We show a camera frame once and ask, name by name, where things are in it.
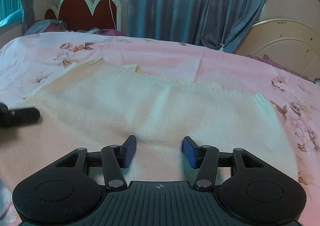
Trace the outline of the blue grey pillow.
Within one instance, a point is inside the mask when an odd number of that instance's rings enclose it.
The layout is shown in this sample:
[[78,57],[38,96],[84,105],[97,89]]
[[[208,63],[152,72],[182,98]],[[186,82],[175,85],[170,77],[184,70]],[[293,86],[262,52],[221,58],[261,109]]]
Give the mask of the blue grey pillow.
[[39,34],[45,32],[64,32],[67,30],[67,24],[60,20],[38,20],[23,35]]

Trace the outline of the red heart-shaped headboard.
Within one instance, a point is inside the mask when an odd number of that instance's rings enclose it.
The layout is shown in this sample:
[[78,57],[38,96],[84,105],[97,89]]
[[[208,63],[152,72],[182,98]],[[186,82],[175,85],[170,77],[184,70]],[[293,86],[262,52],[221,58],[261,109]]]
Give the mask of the red heart-shaped headboard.
[[58,6],[50,6],[45,19],[60,20],[70,31],[92,28],[121,31],[120,0],[60,0]]

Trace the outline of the cream round headboard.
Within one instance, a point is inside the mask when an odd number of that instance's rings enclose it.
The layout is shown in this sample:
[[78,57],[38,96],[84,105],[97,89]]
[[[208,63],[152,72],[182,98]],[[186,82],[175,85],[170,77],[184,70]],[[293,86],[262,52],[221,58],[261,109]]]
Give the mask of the cream round headboard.
[[271,19],[253,25],[235,54],[260,58],[267,54],[310,79],[319,77],[319,34],[296,20]]

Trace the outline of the pink floral bed sheet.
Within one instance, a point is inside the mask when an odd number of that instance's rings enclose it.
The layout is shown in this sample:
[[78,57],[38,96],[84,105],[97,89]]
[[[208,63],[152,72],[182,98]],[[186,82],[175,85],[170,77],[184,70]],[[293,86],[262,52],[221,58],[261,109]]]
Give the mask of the pink floral bed sheet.
[[151,76],[261,94],[273,106],[295,154],[307,204],[302,225],[319,225],[319,87],[247,57],[205,47],[143,38],[49,32],[13,39],[1,48],[1,102],[8,108],[73,64],[102,58]]

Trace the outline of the cream knitted sweater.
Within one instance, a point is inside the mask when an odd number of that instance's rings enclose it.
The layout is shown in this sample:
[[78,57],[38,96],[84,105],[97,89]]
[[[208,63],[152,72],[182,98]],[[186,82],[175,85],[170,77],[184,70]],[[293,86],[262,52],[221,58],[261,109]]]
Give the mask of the cream knitted sweater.
[[293,179],[297,162],[286,133],[261,94],[151,76],[102,58],[73,64],[24,101],[38,124],[1,131],[1,179],[8,189],[72,150],[99,151],[130,135],[137,152],[128,180],[189,179],[182,140],[231,152],[240,147]]

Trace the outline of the blue grey curtain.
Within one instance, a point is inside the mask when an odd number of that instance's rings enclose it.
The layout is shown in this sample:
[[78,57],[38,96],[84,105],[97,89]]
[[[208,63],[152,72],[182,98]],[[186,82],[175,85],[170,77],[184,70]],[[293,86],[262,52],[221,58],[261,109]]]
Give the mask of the blue grey curtain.
[[127,34],[234,53],[267,0],[128,0]]

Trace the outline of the magenta pillow right bed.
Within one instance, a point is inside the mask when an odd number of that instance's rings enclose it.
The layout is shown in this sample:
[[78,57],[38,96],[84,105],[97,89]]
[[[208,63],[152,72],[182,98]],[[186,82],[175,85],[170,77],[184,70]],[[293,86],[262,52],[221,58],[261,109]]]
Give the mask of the magenta pillow right bed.
[[300,78],[302,78],[302,79],[309,80],[308,77],[306,77],[306,76],[304,76],[304,75],[301,75],[301,74],[299,74],[299,73],[297,73],[297,72],[295,72],[295,71],[293,71],[293,70],[291,70],[291,69],[288,69],[288,68],[285,67],[285,66],[282,66],[282,65],[276,63],[276,62],[273,61],[267,54],[264,54],[264,56],[263,56],[262,58],[257,57],[257,56],[253,56],[253,55],[249,55],[248,57],[249,57],[249,58],[252,58],[252,59],[255,59],[255,60],[258,60],[258,61],[260,61],[260,62],[266,63],[266,64],[268,64],[268,65],[271,65],[271,66],[276,67],[276,68],[278,68],[278,69],[287,71],[288,73],[291,73],[291,74],[293,74],[293,75],[295,75],[295,76],[298,76],[298,77],[300,77]]

